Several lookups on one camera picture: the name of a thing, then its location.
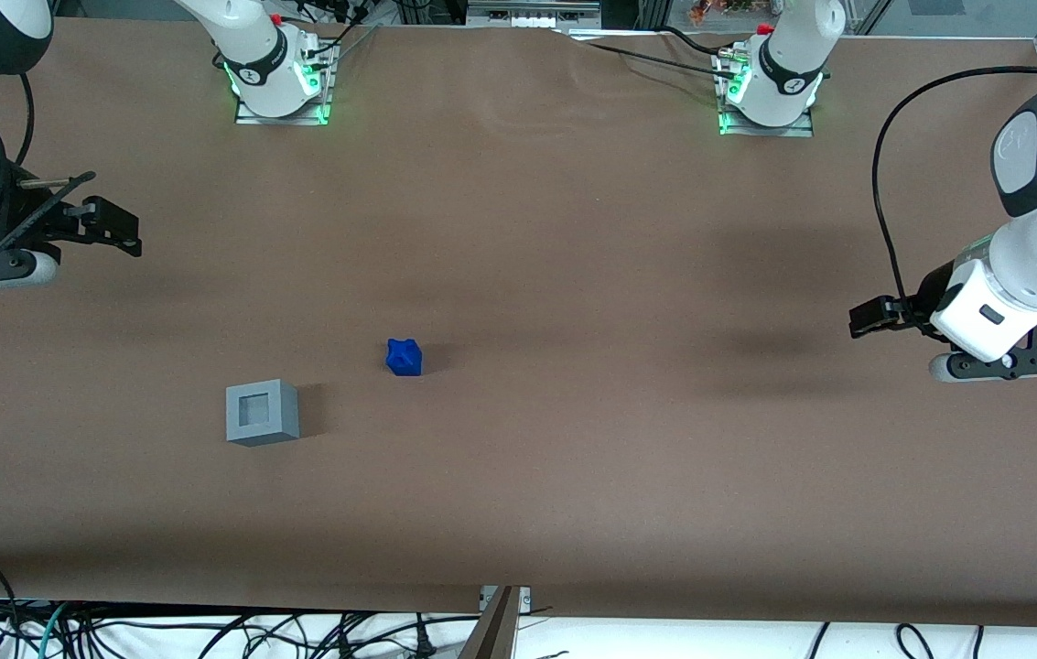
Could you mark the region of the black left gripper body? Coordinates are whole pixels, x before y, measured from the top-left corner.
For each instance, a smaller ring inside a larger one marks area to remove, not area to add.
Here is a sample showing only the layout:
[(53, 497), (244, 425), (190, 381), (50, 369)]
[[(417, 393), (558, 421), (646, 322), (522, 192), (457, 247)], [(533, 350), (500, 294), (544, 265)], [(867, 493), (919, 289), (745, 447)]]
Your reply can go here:
[(913, 296), (913, 326), (929, 338), (961, 338), (963, 335), (961, 329), (952, 326), (952, 322), (946, 320), (945, 325), (938, 325), (934, 319), (957, 296), (952, 289), (960, 292), (963, 286), (962, 275), (957, 283), (953, 283), (954, 271), (954, 260), (943, 263), (924, 276)]

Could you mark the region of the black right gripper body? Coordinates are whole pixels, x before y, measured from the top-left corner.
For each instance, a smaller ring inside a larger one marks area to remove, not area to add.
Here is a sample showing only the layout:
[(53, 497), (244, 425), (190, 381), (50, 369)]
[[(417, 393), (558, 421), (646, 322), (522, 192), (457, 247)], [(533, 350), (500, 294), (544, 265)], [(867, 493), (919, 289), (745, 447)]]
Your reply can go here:
[(71, 179), (9, 179), (0, 193), (0, 255), (28, 247), (31, 234), (62, 216), (72, 191)]

